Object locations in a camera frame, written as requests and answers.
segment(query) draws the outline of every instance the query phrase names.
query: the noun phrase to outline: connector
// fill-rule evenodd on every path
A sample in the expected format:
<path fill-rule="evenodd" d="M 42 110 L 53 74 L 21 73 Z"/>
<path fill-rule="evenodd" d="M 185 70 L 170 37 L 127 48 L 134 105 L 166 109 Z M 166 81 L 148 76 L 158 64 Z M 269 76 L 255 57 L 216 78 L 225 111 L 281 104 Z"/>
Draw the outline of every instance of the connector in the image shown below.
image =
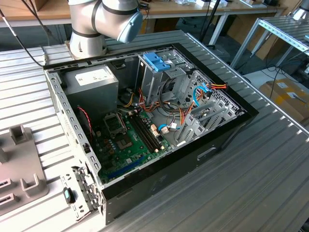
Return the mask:
<path fill-rule="evenodd" d="M 162 134 L 167 134 L 167 133 L 169 133 L 169 129 L 167 127 L 163 127 L 161 129 L 161 132 L 162 132 Z"/>

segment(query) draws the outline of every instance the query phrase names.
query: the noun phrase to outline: motherboard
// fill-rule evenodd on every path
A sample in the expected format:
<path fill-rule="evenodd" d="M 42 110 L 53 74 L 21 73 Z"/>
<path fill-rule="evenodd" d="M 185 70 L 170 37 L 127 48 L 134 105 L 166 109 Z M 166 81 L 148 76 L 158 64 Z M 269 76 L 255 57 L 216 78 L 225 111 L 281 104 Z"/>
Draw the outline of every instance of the motherboard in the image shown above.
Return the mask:
<path fill-rule="evenodd" d="M 155 136 L 154 124 L 144 111 L 108 116 L 108 120 L 96 123 L 92 130 L 92 148 L 102 165 L 98 175 L 103 183 L 108 183 L 171 149 L 168 141 L 160 134 Z"/>

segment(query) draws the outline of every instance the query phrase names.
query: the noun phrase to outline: aluminum table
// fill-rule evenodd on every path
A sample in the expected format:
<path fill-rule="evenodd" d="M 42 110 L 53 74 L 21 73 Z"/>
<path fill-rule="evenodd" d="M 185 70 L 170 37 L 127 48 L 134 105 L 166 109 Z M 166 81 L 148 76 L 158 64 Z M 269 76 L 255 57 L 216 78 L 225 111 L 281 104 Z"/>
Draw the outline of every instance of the aluminum table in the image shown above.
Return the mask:
<path fill-rule="evenodd" d="M 255 35 L 259 26 L 265 28 L 266 31 L 253 49 L 253 54 L 257 49 L 259 49 L 265 38 L 272 33 L 291 45 L 291 47 L 279 60 L 277 66 L 280 66 L 280 64 L 284 61 L 284 59 L 288 56 L 288 54 L 293 48 L 296 48 L 299 51 L 309 55 L 309 42 L 305 40 L 305 35 L 309 35 L 309 21 L 300 23 L 298 21 L 295 21 L 290 16 L 258 18 L 255 24 L 252 26 L 247 38 L 244 40 L 239 51 L 237 52 L 231 64 L 232 68 L 236 67 L 239 59 L 241 58 L 249 42 Z"/>
<path fill-rule="evenodd" d="M 193 36 L 170 31 L 107 41 L 109 49 L 181 43 L 259 115 L 231 145 L 182 179 L 103 228 L 96 212 L 80 223 L 67 206 L 59 175 L 74 154 L 55 115 L 43 71 L 23 50 L 0 53 L 0 133 L 31 127 L 49 193 L 0 217 L 1 231 L 297 231 L 309 217 L 309 132 L 247 83 Z M 40 48 L 30 49 L 37 59 Z M 51 63 L 71 60 L 64 45 L 46 47 Z"/>

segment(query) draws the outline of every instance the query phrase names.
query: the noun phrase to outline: desk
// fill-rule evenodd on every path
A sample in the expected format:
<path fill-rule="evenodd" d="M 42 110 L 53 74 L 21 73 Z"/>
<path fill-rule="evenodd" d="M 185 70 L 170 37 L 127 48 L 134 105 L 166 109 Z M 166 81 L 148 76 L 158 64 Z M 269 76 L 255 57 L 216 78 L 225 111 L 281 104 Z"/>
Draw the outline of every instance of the desk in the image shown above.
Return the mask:
<path fill-rule="evenodd" d="M 13 27 L 38 25 L 38 22 L 28 10 L 5 7 L 1 5 L 0 7 Z M 229 15 L 276 13 L 275 16 L 280 16 L 285 9 L 286 7 L 272 6 L 268 6 L 266 8 L 251 8 L 238 0 L 234 0 L 234 2 L 229 3 L 227 7 L 218 8 L 216 11 L 215 15 L 220 15 L 221 17 L 211 38 L 210 44 L 216 43 Z M 176 4 L 173 1 L 154 1 L 150 3 L 149 19 L 205 16 L 206 12 L 207 7 L 200 7 L 195 3 L 190 3 L 190 5 L 183 6 Z M 49 0 L 38 12 L 38 15 L 45 25 L 71 23 L 70 9 L 67 0 Z M 6 27 L 2 20 L 0 20 L 0 27 Z"/>
<path fill-rule="evenodd" d="M 104 232 L 297 231 L 309 215 L 309 132 L 265 98 L 192 35 L 169 31 L 138 36 L 112 52 L 181 43 L 259 115 L 221 153 L 120 216 Z M 64 45 L 45 48 L 52 63 L 71 60 Z M 30 52 L 41 59 L 42 50 Z M 1 231 L 92 231 L 102 229 L 93 213 L 80 223 L 66 204 L 59 175 L 74 154 L 59 125 L 40 67 L 23 50 L 0 53 L 0 133 L 31 127 L 49 193 L 0 217 Z"/>

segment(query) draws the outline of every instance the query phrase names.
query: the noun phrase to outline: wooden desk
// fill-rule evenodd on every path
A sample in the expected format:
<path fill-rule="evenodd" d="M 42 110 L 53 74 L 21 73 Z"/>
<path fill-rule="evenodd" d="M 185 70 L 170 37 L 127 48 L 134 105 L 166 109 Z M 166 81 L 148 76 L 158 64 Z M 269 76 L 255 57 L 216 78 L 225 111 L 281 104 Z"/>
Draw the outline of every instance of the wooden desk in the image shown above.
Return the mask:
<path fill-rule="evenodd" d="M 8 7 L 5 4 L 7 0 L 0 0 L 0 7 L 10 21 L 13 27 L 35 26 L 38 22 L 31 15 L 28 10 Z M 215 44 L 219 34 L 223 28 L 224 23 L 229 15 L 245 15 L 245 14 L 260 14 L 260 13 L 276 13 L 275 16 L 280 16 L 286 7 L 267 7 L 267 8 L 251 8 L 245 4 L 234 0 L 229 3 L 227 7 L 218 8 L 215 15 L 221 15 L 216 30 L 211 38 L 210 44 Z M 173 18 L 173 17 L 191 17 L 191 16 L 205 16 L 207 7 L 200 7 L 195 3 L 190 5 L 179 5 L 173 1 L 161 2 L 154 1 L 150 3 L 149 19 L 154 18 Z M 70 23 L 70 9 L 67 0 L 50 0 L 39 10 L 38 15 L 45 25 L 55 24 L 69 24 Z M 0 27 L 6 27 L 2 19 L 0 20 Z"/>

